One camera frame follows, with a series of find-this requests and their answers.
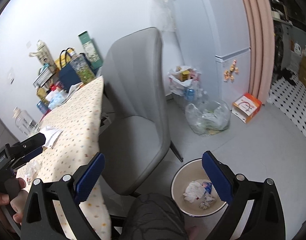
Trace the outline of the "blue tissue pack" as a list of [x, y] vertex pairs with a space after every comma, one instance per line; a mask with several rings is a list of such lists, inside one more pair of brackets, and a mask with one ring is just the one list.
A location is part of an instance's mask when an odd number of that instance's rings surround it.
[[60, 104], [62, 104], [66, 100], [67, 96], [68, 94], [64, 90], [56, 89], [54, 91], [51, 91], [45, 97], [45, 99], [49, 102], [48, 108], [50, 110], [53, 110], [54, 108], [58, 107]]

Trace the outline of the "yellow snack bag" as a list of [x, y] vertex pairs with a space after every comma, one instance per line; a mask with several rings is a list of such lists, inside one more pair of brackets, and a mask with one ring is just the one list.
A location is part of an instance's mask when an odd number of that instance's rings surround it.
[[69, 62], [71, 61], [71, 56], [66, 53], [66, 54], [61, 54], [60, 57], [55, 60], [56, 67], [61, 70], [64, 68]]

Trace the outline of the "blue drink can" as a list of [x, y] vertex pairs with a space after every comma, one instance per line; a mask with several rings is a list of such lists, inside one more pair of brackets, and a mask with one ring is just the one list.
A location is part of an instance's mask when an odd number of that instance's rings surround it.
[[42, 112], [43, 115], [47, 114], [49, 111], [48, 107], [42, 101], [37, 103], [37, 108]]

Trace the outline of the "small yellow tea bottle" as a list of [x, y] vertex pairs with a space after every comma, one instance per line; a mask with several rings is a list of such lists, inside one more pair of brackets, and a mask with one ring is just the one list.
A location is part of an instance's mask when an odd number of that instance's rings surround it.
[[46, 106], [49, 105], [49, 101], [46, 100], [47, 93], [42, 87], [37, 88], [36, 95], [40, 98], [42, 103], [44, 103]]

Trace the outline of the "white refrigerator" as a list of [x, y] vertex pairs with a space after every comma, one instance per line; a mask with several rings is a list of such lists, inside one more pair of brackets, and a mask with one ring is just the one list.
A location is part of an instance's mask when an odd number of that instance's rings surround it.
[[[184, 64], [201, 72], [200, 84], [229, 106], [248, 91], [250, 35], [242, 0], [169, 0]], [[234, 82], [224, 71], [237, 61]]]

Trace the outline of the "large clear water jug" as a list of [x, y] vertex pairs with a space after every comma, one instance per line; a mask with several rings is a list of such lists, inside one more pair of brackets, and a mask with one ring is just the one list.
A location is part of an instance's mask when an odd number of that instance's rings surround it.
[[25, 110], [16, 107], [13, 110], [13, 118], [16, 127], [27, 137], [38, 133], [40, 130], [39, 124]]

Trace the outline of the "paper bag with portrait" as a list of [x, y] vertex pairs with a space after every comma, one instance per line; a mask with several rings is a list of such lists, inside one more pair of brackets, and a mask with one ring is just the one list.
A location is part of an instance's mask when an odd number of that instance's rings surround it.
[[48, 67], [52, 73], [56, 72], [57, 66], [55, 61], [50, 54], [47, 45], [42, 40], [37, 41], [37, 50], [29, 52], [29, 57], [36, 57], [43, 67]]

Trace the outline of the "silver wrapper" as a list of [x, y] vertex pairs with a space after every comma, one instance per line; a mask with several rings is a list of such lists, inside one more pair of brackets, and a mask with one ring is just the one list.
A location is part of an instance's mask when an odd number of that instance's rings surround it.
[[215, 197], [213, 197], [210, 193], [206, 192], [202, 202], [199, 205], [199, 208], [206, 210], [212, 206], [215, 200], [216, 200]]

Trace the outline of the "navy blue lunch bag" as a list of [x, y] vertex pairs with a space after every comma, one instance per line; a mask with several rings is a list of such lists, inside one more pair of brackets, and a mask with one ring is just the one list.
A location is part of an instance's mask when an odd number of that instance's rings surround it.
[[[66, 54], [68, 53], [70, 55], [70, 53], [73, 51], [72, 48], [68, 48], [66, 50], [63, 50], [61, 54]], [[66, 92], [68, 92], [68, 90], [70, 89], [71, 86], [76, 85], [78, 83], [81, 82], [80, 78], [78, 77], [78, 75], [75, 73], [75, 71], [73, 70], [72, 66], [70, 65], [70, 63], [68, 63], [64, 68], [62, 68], [60, 70], [59, 73], [59, 80], [63, 85], [63, 88]]]

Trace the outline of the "fridge magnet cluster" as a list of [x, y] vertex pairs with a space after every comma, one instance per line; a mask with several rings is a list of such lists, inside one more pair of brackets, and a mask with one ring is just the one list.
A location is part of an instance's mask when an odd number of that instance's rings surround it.
[[239, 74], [239, 69], [237, 67], [237, 61], [236, 60], [233, 61], [233, 63], [229, 67], [229, 69], [224, 71], [224, 81], [225, 82], [228, 82], [228, 81], [234, 82], [234, 80], [235, 80], [234, 75], [235, 74], [237, 74], [237, 75]]

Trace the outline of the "green tall box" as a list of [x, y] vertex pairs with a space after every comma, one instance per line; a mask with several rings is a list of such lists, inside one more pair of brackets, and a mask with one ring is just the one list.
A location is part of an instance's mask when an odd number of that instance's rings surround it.
[[92, 39], [90, 38], [87, 31], [81, 33], [78, 38], [80, 39], [84, 52], [90, 61], [93, 72], [97, 73], [97, 71], [102, 67], [103, 61], [97, 52]]

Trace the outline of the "grey upholstered chair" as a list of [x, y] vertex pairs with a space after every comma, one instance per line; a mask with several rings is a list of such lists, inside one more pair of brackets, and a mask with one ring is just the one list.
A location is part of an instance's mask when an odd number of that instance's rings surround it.
[[171, 151], [162, 80], [162, 38], [157, 28], [136, 31], [115, 41], [102, 66], [103, 96], [115, 118], [99, 135], [106, 159], [103, 178], [123, 196], [138, 197], [137, 188]]

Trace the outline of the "crushed clear plastic bottle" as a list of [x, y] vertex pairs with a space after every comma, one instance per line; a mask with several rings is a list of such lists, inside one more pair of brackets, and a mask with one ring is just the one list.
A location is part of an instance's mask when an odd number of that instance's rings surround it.
[[35, 159], [30, 160], [25, 165], [25, 171], [24, 171], [23, 178], [28, 185], [31, 184], [37, 178], [38, 173], [41, 170], [41, 168], [42, 168], [42, 164]]

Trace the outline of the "blue white packet in bin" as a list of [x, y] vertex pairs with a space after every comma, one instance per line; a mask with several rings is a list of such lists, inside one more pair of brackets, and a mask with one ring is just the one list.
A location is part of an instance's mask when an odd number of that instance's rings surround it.
[[210, 181], [204, 181], [202, 183], [203, 188], [205, 189], [205, 193], [211, 194], [212, 193], [212, 183]]

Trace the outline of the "tall clear tea bottle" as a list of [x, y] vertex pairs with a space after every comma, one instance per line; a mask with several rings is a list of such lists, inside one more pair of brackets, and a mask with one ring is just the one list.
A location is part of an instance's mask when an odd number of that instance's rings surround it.
[[70, 53], [71, 60], [70, 65], [72, 66], [75, 73], [80, 78], [81, 82], [85, 85], [95, 79], [95, 75], [90, 68], [86, 58], [83, 54], [77, 54], [74, 50]]

